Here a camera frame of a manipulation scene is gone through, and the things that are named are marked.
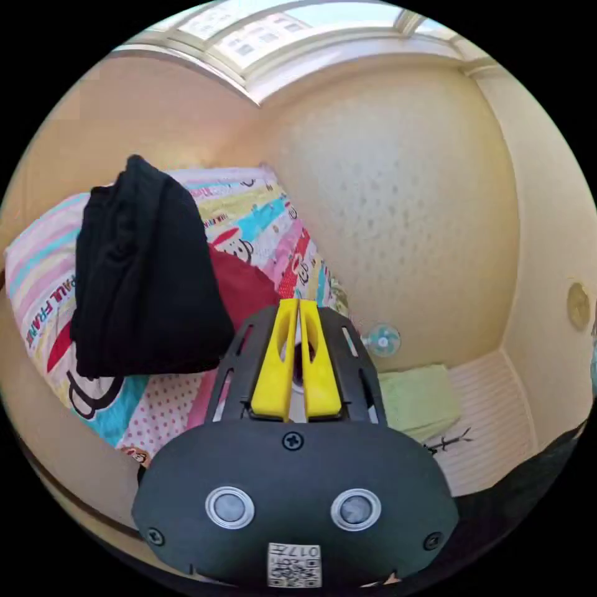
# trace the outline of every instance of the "polka dot pattern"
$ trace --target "polka dot pattern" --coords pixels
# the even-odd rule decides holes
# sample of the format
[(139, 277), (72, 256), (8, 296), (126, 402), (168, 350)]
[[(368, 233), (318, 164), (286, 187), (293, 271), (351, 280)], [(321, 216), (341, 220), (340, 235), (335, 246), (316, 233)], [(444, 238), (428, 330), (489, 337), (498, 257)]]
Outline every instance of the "polka dot pattern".
[(153, 458), (186, 429), (203, 375), (152, 376), (120, 443), (141, 447)]

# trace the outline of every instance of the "striped fabric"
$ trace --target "striped fabric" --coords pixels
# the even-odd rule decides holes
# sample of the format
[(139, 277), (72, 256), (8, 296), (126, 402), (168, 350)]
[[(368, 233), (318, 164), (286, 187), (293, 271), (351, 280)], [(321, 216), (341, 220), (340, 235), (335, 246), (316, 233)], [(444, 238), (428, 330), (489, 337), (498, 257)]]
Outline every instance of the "striped fabric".
[[(317, 300), (342, 312), (345, 294), (267, 168), (176, 170), (194, 197), (208, 242), (260, 268), (283, 298)], [(182, 433), (203, 374), (81, 379), (70, 321), (75, 245), (89, 193), (59, 203), (7, 249), (6, 290), (29, 356), (65, 407), (118, 450), (148, 465)]]

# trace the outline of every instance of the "window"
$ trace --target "window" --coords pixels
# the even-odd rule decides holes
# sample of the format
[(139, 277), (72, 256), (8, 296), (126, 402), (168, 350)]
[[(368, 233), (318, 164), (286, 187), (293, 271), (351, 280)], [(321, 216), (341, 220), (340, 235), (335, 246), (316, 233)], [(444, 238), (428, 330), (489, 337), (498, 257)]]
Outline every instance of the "window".
[(284, 27), (284, 29), (286, 29), (287, 31), (300, 31), (301, 29), (304, 29), (304, 27), (301, 27), (298, 23), (290, 23), (289, 25), (286, 25)]
[[(409, 45), (411, 35), (416, 44)], [(412, 48), (462, 60), (456, 44), (463, 40), (456, 41), (455, 35), (432, 19), (381, 0), (213, 0), (152, 25), (118, 49), (189, 60), (260, 101), (276, 85), (380, 51)], [(285, 71), (290, 61), (293, 67)]]
[(173, 27), (178, 21), (184, 19), (184, 17), (188, 16), (194, 11), (199, 10), (200, 8), (201, 4), (199, 6), (194, 6), (193, 8), (188, 8), (186, 11), (179, 12), (171, 17), (168, 17), (167, 19), (164, 19), (163, 21), (160, 21), (159, 23), (156, 23), (155, 25), (152, 25), (151, 27), (148, 27), (148, 29), (150, 31), (166, 31), (167, 29)]
[(253, 50), (253, 46), (249, 44), (243, 44), (242, 46), (240, 46), (240, 48), (236, 49), (237, 53), (241, 56), (246, 56), (247, 54), (250, 54)]
[[(246, 68), (260, 58), (271, 52), (291, 44), (292, 42), (307, 39), (314, 35), (324, 34), (333, 31), (359, 29), (362, 27), (379, 27), (392, 29), (396, 19), (402, 13), (402, 9), (384, 2), (323, 2), (301, 6), (300, 8), (289, 9), (285, 12), (284, 22), (286, 25), (280, 29), (279, 39), (272, 40), (267, 45), (253, 52), (251, 56), (240, 60), (239, 66)], [(267, 22), (267, 17), (258, 22)], [(240, 32), (251, 35), (248, 27), (242, 27), (235, 34)], [(226, 53), (227, 37), (218, 42), (215, 47)]]
[[(283, 0), (224, 0), (216, 2), (212, 8), (181, 26), (180, 30), (196, 35), (201, 39), (209, 39), (209, 37), (233, 25), (236, 21), (240, 21), (255, 12), (275, 8), (283, 3)], [(201, 31), (201, 34), (199, 34), (197, 26), (206, 21), (210, 22), (209, 31)]]
[(275, 40), (277, 40), (278, 36), (268, 32), (264, 33), (263, 35), (260, 35), (259, 39), (261, 39), (262, 42), (268, 44), (269, 42), (274, 42)]
[(436, 37), (437, 39), (449, 40), (457, 33), (448, 29), (433, 19), (425, 19), (416, 29), (415, 33)]

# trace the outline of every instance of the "screw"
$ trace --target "screw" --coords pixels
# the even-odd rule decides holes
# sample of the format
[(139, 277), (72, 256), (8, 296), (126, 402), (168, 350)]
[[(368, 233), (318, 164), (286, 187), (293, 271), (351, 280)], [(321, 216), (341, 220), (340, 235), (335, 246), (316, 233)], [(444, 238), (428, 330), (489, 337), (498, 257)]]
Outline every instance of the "screw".
[(436, 532), (427, 535), (425, 541), (423, 541), (423, 548), (425, 551), (431, 552), (437, 549), (443, 542), (443, 533)]
[(147, 530), (147, 540), (150, 543), (153, 543), (156, 547), (161, 547), (165, 543), (164, 536), (153, 527)]
[(304, 443), (305, 440), (303, 439), (303, 436), (296, 431), (289, 431), (282, 438), (282, 445), (290, 451), (300, 450)]

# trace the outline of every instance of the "black plastic panel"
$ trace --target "black plastic panel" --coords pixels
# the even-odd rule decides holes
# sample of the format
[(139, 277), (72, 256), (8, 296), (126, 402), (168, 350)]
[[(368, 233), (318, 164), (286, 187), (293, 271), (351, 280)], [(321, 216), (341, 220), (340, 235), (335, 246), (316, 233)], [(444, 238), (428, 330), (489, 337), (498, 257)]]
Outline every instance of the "black plastic panel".
[[(352, 421), (371, 421), (369, 407), (374, 406), (379, 423), (387, 425), (375, 365), (352, 322), (329, 307), (319, 308), (319, 319), (345, 415)], [(357, 356), (350, 350), (343, 328)]]
[[(289, 432), (300, 435), (299, 449), (283, 445)], [(208, 518), (206, 497), (220, 486), (251, 497), (255, 516), (245, 528), (223, 529)], [(360, 532), (338, 528), (330, 515), (351, 488), (372, 491), (382, 504), (379, 520)], [(269, 543), (319, 545), (323, 586), (359, 586), (426, 567), (457, 522), (428, 451), (383, 425), (357, 422), (193, 428), (156, 454), (132, 515), (144, 537), (160, 538), (148, 543), (166, 564), (255, 587), (267, 586)]]
[(213, 421), (220, 394), (228, 373), (232, 380), (226, 396), (221, 420), (236, 420), (247, 416), (247, 404), (259, 379), (261, 364), (274, 328), (278, 308), (262, 309), (243, 323), (218, 367), (205, 422)]

